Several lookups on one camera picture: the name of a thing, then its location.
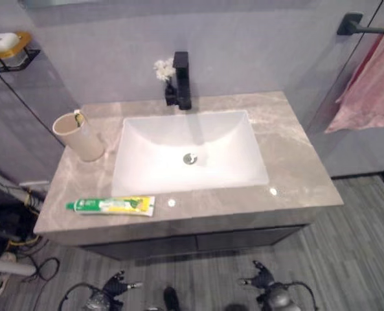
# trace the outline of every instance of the drain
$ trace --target drain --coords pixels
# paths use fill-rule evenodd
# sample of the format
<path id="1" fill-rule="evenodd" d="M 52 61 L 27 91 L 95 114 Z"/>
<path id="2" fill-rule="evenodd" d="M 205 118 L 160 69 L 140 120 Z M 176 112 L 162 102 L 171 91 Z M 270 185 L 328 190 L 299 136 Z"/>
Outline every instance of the drain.
<path id="1" fill-rule="evenodd" d="M 185 156 L 183 156 L 183 162 L 187 165 L 192 165 L 196 163 L 197 160 L 198 156 L 196 154 L 185 154 Z"/>

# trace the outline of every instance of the sink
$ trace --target sink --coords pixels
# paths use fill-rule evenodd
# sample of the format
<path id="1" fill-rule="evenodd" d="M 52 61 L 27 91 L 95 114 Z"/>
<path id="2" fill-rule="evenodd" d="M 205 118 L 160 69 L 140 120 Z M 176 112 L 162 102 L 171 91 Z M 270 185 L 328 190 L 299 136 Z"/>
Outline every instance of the sink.
<path id="1" fill-rule="evenodd" d="M 126 118 L 112 196 L 269 182 L 246 111 Z"/>

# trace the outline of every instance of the toothpaste tube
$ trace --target toothpaste tube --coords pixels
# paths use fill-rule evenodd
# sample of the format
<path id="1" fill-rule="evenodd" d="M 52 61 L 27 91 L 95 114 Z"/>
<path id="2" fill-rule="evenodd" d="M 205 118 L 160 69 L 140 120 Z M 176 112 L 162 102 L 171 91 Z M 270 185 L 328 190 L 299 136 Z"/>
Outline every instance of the toothpaste tube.
<path id="1" fill-rule="evenodd" d="M 154 196 L 128 196 L 108 199 L 81 199 L 67 203 L 78 214 L 127 214 L 153 216 Z"/>

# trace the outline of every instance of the toothpaste cap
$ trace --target toothpaste cap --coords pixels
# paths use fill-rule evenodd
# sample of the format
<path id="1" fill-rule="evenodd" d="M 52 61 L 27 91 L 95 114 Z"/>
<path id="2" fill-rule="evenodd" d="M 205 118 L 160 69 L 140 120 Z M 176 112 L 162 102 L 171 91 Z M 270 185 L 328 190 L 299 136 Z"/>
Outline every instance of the toothpaste cap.
<path id="1" fill-rule="evenodd" d="M 75 202 L 69 202 L 66 205 L 67 209 L 74 209 L 74 206 L 75 206 Z"/>

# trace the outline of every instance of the faucet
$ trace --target faucet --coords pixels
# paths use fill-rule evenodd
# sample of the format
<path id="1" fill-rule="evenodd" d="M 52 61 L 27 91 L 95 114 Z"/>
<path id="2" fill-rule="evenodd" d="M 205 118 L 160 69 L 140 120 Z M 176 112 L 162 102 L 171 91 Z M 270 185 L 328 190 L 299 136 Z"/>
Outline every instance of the faucet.
<path id="1" fill-rule="evenodd" d="M 189 55 L 187 52 L 175 52 L 173 67 L 176 69 L 177 96 L 175 100 L 166 101 L 168 106 L 178 105 L 180 110 L 192 109 L 189 83 Z"/>

